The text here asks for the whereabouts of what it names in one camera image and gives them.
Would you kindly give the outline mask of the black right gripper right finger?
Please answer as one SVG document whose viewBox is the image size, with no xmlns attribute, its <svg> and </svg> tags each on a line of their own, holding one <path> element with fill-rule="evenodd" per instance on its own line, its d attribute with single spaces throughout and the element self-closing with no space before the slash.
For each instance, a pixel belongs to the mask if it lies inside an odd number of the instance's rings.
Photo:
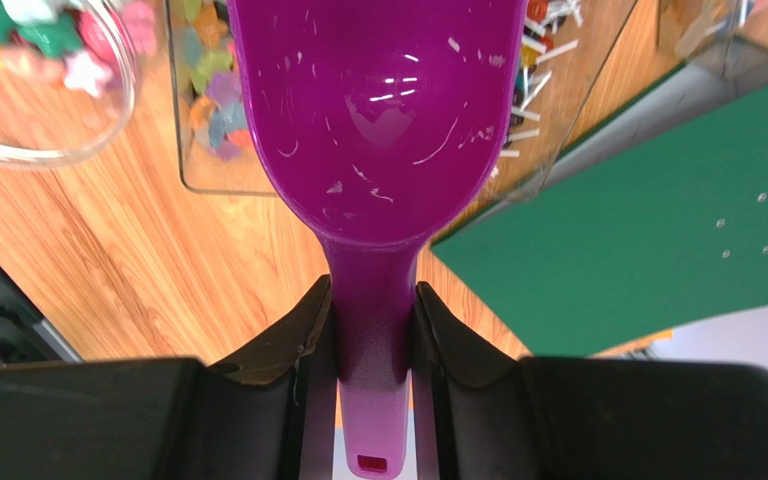
<svg viewBox="0 0 768 480">
<path fill-rule="evenodd" d="M 412 386 L 422 479 L 768 479 L 768 371 L 514 359 L 416 288 Z"/>
</svg>

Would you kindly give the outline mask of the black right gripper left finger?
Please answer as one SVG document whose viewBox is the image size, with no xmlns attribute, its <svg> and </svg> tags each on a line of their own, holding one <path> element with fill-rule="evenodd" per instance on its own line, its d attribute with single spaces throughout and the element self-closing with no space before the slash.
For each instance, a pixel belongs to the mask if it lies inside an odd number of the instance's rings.
<svg viewBox="0 0 768 480">
<path fill-rule="evenodd" d="M 331 282 L 213 365 L 187 357 L 0 367 L 0 479 L 327 476 Z"/>
</svg>

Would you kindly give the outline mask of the purple plastic scoop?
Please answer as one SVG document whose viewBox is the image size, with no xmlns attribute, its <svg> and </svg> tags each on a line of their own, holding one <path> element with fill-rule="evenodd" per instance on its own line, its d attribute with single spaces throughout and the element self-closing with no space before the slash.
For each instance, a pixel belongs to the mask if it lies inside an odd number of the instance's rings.
<svg viewBox="0 0 768 480">
<path fill-rule="evenodd" d="M 331 280 L 350 470 L 407 440 L 423 246 L 475 198 L 507 132 L 521 1 L 231 1 L 246 119 Z"/>
</svg>

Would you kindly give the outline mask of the clear plastic cup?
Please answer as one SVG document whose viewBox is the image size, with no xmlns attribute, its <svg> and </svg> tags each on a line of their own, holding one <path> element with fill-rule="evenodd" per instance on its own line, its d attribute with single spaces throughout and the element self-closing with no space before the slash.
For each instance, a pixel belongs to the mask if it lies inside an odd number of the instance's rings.
<svg viewBox="0 0 768 480">
<path fill-rule="evenodd" d="M 149 1 L 0 1 L 0 165 L 80 162 L 124 131 L 155 52 Z"/>
</svg>

